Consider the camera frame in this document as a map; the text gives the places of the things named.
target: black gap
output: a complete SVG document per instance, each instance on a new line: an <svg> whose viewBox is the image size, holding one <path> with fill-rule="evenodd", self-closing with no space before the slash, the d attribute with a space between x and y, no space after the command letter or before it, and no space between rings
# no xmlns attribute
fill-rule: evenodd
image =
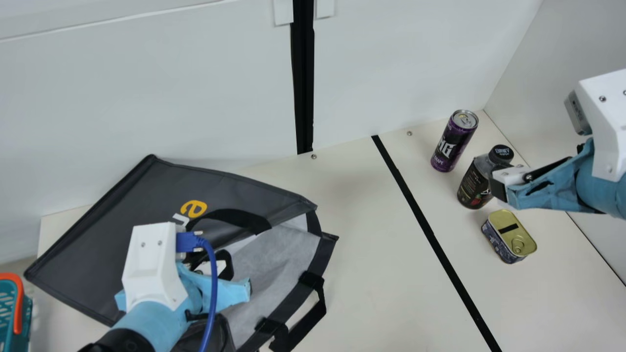
<svg viewBox="0 0 626 352"><path fill-rule="evenodd" d="M481 317L480 312L478 311L478 308L476 308L476 306L474 305L474 302L471 300L470 294L468 294L467 290L463 286L461 279L456 274L456 271L454 271L454 268L452 267L452 264L448 260L446 253L443 251L443 248L441 248L441 245L439 244L439 241L437 241L437 238L435 237L432 228L428 224L428 221L426 220L424 213L422 213L422 210L419 208L417 201L413 197L413 194L409 190L409 187L406 185L406 182L404 181L402 174L400 174L400 171L396 167L396 164L394 164L393 160L391 160L391 157L389 156L389 153L387 152L387 149L385 148L385 146L382 144L381 139L378 136L372 136L372 139L374 140L374 144L376 144L376 147L378 148L378 151L380 152L382 159L387 164L387 167L389 167L389 171L391 171L391 174L393 175L394 179L396 179L396 183L398 183L398 187L400 187L402 194L404 194L404 198L406 199L406 202L411 207L411 210L413 211L413 215L415 215L415 219L418 220L419 226L424 231L424 235L426 235L426 239L428 240L431 247L433 248L433 251L437 255L437 258L439 258L439 262L441 263L441 265L443 266L443 269L448 274L448 277L450 278L452 285L456 289L456 292L459 294L459 297L461 297L461 300L465 304L465 308L467 308L469 315L472 317L472 319L474 320L474 323L476 324L476 327L478 328L480 333L483 335L485 342L487 342L487 346L489 346L489 348L494 352L496 351L501 352L502 350L498 346L496 339L493 337L493 335L491 334L491 331L489 330L489 327L487 327L487 324Z"/></svg>
<svg viewBox="0 0 626 352"><path fill-rule="evenodd" d="M295 139L298 154L313 151L313 0L294 0L291 69L294 76Z"/></svg>
<svg viewBox="0 0 626 352"><path fill-rule="evenodd" d="M498 232L500 234L506 234L507 232L513 231L513 230L515 230L517 228L519 228L519 226L517 226L517 224L513 224L513 225L509 225L509 226L505 227L504 229L498 230Z"/></svg>

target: bottle label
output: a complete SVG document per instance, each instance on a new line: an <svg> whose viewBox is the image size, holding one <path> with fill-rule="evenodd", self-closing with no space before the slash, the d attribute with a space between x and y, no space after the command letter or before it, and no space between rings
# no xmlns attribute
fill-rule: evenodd
<svg viewBox="0 0 626 352"><path fill-rule="evenodd" d="M456 196L463 205L473 209L482 208L493 198L489 180L480 174L474 163L463 176Z"/></svg>

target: yellow letter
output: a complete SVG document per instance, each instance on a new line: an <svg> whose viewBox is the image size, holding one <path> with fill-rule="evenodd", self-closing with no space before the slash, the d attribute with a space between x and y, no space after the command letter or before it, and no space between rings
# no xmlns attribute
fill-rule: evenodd
<svg viewBox="0 0 626 352"><path fill-rule="evenodd" d="M189 207L189 216L190 218L198 217L202 215L205 211L207 211L207 204L205 202L201 202L199 200L190 200L187 203L183 204L180 208L180 213L185 214L187 212L187 207Z"/></svg>

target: orange basket handle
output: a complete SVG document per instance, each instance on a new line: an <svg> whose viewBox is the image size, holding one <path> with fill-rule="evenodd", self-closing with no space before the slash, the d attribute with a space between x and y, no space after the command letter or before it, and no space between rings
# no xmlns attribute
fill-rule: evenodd
<svg viewBox="0 0 626 352"><path fill-rule="evenodd" d="M15 300L15 305L13 306L13 314L15 315L13 319L13 333L15 335L19 335L22 333L22 305L24 304L24 284L22 284L22 279L19 278L16 274L12 272L0 272L0 280L9 280L15 283L15 286L18 287L18 297Z"/></svg>

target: plastic bottle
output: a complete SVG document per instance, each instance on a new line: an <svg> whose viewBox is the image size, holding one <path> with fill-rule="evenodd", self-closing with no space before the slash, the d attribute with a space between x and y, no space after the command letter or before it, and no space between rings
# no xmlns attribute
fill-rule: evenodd
<svg viewBox="0 0 626 352"><path fill-rule="evenodd" d="M513 150L506 145L496 145L487 154L474 158L461 180L456 197L466 208L480 209L492 198L489 178L495 170L511 167Z"/></svg>

